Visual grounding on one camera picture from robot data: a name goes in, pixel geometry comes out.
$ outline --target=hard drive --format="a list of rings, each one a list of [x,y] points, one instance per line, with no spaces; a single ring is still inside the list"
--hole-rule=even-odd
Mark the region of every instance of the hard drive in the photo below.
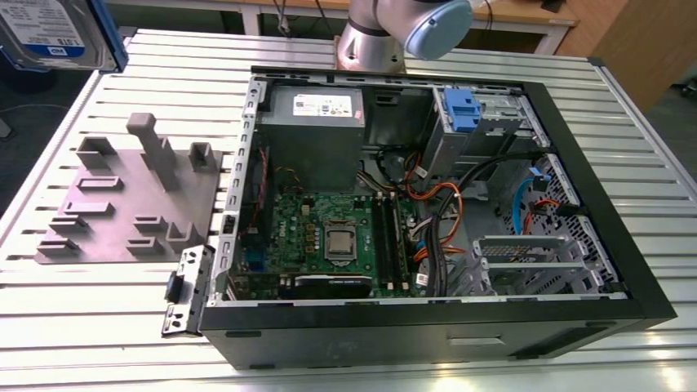
[[[121,72],[128,62],[102,0],[0,0],[0,51],[21,70]]]

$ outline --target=blue cable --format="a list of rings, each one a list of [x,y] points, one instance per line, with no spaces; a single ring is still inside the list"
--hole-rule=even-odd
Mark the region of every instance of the blue cable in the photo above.
[[[516,235],[521,235],[521,233],[522,233],[522,227],[521,227],[522,193],[528,189],[528,184],[532,184],[532,183],[533,183],[533,179],[526,178],[518,185],[518,189],[516,190],[516,194],[513,195],[513,206],[510,207],[510,218],[513,220],[513,231],[516,232]]]

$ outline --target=power supply label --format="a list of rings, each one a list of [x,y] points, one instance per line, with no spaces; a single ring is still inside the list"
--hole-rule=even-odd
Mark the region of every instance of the power supply label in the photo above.
[[[298,94],[293,97],[294,116],[353,117],[350,96]]]
[[[41,56],[80,57],[85,44],[57,0],[0,0],[0,16],[17,41]]]

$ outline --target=cpu socket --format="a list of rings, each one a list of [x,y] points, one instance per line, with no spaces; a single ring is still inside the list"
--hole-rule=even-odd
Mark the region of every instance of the cpu socket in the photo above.
[[[325,259],[337,267],[356,260],[354,225],[325,225]]]

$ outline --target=white table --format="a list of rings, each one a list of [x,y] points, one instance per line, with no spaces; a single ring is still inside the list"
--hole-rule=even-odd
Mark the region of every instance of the white table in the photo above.
[[[258,26],[258,16],[261,14],[277,15],[278,13],[276,6],[273,5],[250,4],[244,2],[216,2],[212,0],[106,0],[106,2],[110,4],[130,6],[238,12],[241,14],[244,32],[246,35],[261,35],[261,28]],[[332,10],[325,8],[324,11],[328,18],[344,20],[349,18],[349,12],[346,10]],[[285,16],[320,17],[321,15],[317,8],[286,6]],[[540,40],[534,54],[553,55],[572,24],[573,21],[569,20],[557,20],[556,24],[529,24],[494,21],[492,24],[492,30],[541,34],[542,39]],[[482,20],[476,20],[472,24],[473,29],[485,29],[485,26],[486,22]]]
[[[172,147],[206,141],[232,165],[249,66],[333,68],[332,42],[141,30],[120,75],[89,78],[0,220],[0,386],[76,390],[697,390],[695,187],[611,76],[584,59],[456,51],[412,74],[542,82],[678,318],[552,360],[237,372],[204,338],[162,340],[176,263],[37,265],[32,258],[85,136],[122,148],[133,111]],[[221,189],[226,185],[222,174]],[[222,201],[224,192],[217,194]],[[213,215],[212,228],[220,224]]]

